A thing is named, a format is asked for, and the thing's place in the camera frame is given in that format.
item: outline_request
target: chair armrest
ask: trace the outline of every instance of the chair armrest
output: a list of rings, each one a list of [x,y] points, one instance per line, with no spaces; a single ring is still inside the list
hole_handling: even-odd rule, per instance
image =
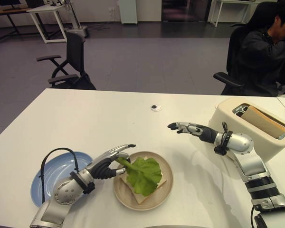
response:
[[[78,78],[78,76],[77,75],[64,75],[64,76],[50,78],[47,81],[50,84],[52,84],[52,83],[56,83],[56,82],[66,81],[66,80],[71,79],[71,78]]]
[[[226,85],[229,85],[231,87],[235,87],[235,88],[240,88],[242,86],[244,86],[245,84],[236,80],[235,78],[227,75],[224,72],[218,72],[216,74],[214,74],[213,76],[215,79],[217,79],[218,81],[221,81],[223,83],[225,83]]]
[[[232,25],[230,25],[230,27],[235,27],[235,26],[244,26],[247,25],[246,23],[234,23]]]
[[[53,55],[53,56],[43,56],[43,57],[39,57],[36,58],[37,62],[43,61],[43,60],[53,60],[55,58],[61,58],[60,55]]]

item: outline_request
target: table leg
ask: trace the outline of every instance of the table leg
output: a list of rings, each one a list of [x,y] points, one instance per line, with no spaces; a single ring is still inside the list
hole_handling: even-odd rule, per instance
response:
[[[62,25],[62,21],[60,20],[60,18],[59,18],[59,16],[57,15],[57,12],[56,12],[56,11],[54,11],[54,15],[55,15],[55,18],[56,18],[57,23],[58,23],[58,25],[59,25],[59,27],[60,27],[61,33],[62,33],[62,35],[63,35],[63,37],[64,37],[64,39],[65,39],[65,42],[66,42],[66,41],[67,41],[67,37],[66,37],[66,34],[65,34],[65,28],[64,28],[63,25]]]
[[[17,34],[18,34],[18,35],[20,35],[20,33],[19,33],[19,31],[18,31],[18,29],[17,29],[16,25],[14,24],[13,20],[11,19],[10,15],[9,15],[9,14],[7,14],[7,16],[8,16],[8,18],[9,18],[9,21],[11,22],[11,24],[12,24],[13,28],[14,28],[14,29],[15,29],[15,31],[17,32]]]
[[[223,2],[220,2],[220,6],[219,6],[219,11],[218,11],[218,18],[217,18],[217,22],[215,23],[215,27],[218,26],[218,22],[219,22],[219,16],[220,16],[220,12],[222,11],[222,6],[223,6]]]
[[[49,39],[48,32],[47,32],[46,28],[44,27],[44,24],[43,24],[43,22],[42,22],[42,20],[41,20],[41,18],[40,18],[40,16],[39,16],[38,13],[36,13],[36,17],[37,17],[37,20],[38,20],[38,22],[39,22],[39,25],[40,25],[41,28],[42,28],[42,31],[43,31],[44,34],[46,35],[47,39]]]
[[[211,19],[210,19],[210,22],[211,22],[211,23],[213,22],[213,15],[214,15],[214,12],[215,12],[216,7],[217,7],[217,1],[215,1],[215,3],[214,3],[214,7],[213,7]]]
[[[189,9],[190,8],[190,0],[187,0],[187,9]]]
[[[34,14],[34,13],[30,13],[30,15],[31,15],[31,17],[32,17],[32,19],[33,19],[33,21],[34,21],[34,23],[35,23],[35,25],[36,25],[36,27],[37,27],[37,29],[38,29],[38,32],[40,33],[40,35],[41,35],[41,37],[42,37],[44,43],[47,43],[47,39],[46,39],[45,36],[43,35],[43,32],[42,32],[42,30],[41,30],[41,28],[40,28],[40,26],[39,26],[39,24],[38,24],[38,22],[37,22],[37,20],[36,20],[35,14]]]
[[[245,17],[246,17],[246,15],[247,15],[248,7],[249,7],[249,5],[247,4],[247,5],[246,5],[246,8],[245,8],[244,15],[243,15],[243,17],[242,17],[242,21],[241,21],[242,23],[244,23]]]

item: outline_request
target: plate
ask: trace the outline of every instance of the plate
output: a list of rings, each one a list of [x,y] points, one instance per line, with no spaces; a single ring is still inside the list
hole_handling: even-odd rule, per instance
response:
[[[144,202],[138,204],[129,187],[121,180],[120,177],[114,177],[114,193],[117,199],[126,207],[133,210],[151,210],[161,205],[168,197],[172,185],[173,174],[170,165],[161,156],[152,152],[138,152],[130,155],[131,161],[137,157],[154,158],[160,165],[161,172],[167,181],[152,193]]]
[[[78,168],[79,170],[83,169],[85,166],[92,162],[92,158],[86,153],[75,152]],[[47,162],[44,166],[44,194],[45,201],[47,201],[51,197],[51,192],[53,191],[53,187],[57,183],[57,181],[62,178],[69,177],[70,172],[74,171],[75,168],[75,160],[71,153],[61,154],[49,162]],[[37,207],[40,207],[42,204],[42,186],[41,186],[41,178],[40,170],[36,174],[31,188],[30,195]]]

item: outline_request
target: office chair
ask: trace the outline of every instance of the office chair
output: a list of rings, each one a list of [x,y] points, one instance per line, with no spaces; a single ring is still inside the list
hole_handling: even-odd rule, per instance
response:
[[[55,66],[57,66],[52,74],[52,78],[48,80],[51,84],[51,88],[96,90],[89,75],[85,72],[84,67],[84,42],[86,39],[79,34],[67,32],[66,40],[66,60],[61,64],[58,64],[55,60],[56,58],[61,58],[59,55],[44,56],[36,59],[38,62],[50,60]],[[67,64],[70,64],[76,71],[78,71],[80,76],[69,75],[63,69]],[[62,71],[65,75],[56,76],[59,71]]]
[[[245,85],[243,82],[237,80],[231,75],[231,68],[237,59],[238,52],[248,33],[255,29],[261,29],[273,24],[276,16],[276,5],[276,2],[261,2],[256,7],[254,14],[247,24],[237,23],[232,25],[240,27],[236,28],[230,36],[226,66],[227,74],[224,72],[218,72],[213,76],[215,79],[226,84],[221,95],[234,95],[230,91],[231,88],[241,88]]]

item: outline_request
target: robotic arm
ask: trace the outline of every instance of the robotic arm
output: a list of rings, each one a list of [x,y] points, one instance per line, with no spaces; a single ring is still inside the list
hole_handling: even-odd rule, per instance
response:
[[[108,179],[125,172],[125,168],[111,170],[109,165],[118,157],[128,158],[129,155],[121,152],[127,148],[135,147],[126,144],[115,147],[96,158],[92,163],[78,173],[71,172],[70,177],[59,181],[53,190],[50,200],[44,202],[30,228],[60,228],[72,205],[82,196],[94,190],[94,179]]]
[[[171,123],[168,127],[178,130],[177,133],[189,133],[214,144],[217,154],[228,153],[250,193],[254,209],[260,211],[255,216],[257,227],[285,228],[285,196],[279,192],[266,165],[255,152],[251,137],[228,131],[226,123],[223,123],[224,133],[187,122]]]

